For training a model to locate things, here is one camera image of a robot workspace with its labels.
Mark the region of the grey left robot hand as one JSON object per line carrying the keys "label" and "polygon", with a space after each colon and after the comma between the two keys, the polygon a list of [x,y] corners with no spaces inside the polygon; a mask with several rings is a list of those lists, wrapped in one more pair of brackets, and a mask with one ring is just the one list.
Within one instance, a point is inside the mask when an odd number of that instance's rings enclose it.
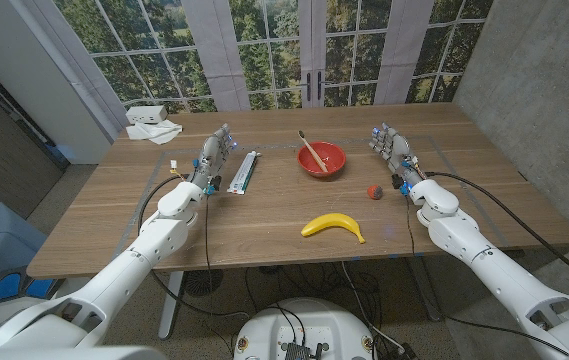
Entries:
{"label": "grey left robot hand", "polygon": [[224,123],[218,130],[210,135],[200,151],[191,183],[198,185],[205,194],[219,190],[219,172],[224,165],[230,151],[237,146],[230,135],[230,128]]}

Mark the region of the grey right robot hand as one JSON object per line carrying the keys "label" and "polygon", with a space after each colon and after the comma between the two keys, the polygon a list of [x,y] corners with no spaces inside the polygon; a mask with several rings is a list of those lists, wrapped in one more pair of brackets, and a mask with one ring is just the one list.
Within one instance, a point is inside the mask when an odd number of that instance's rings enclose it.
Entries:
{"label": "grey right robot hand", "polygon": [[404,196],[408,196],[412,188],[426,178],[418,169],[418,158],[407,139],[386,123],[373,128],[369,146],[386,162],[393,187]]}

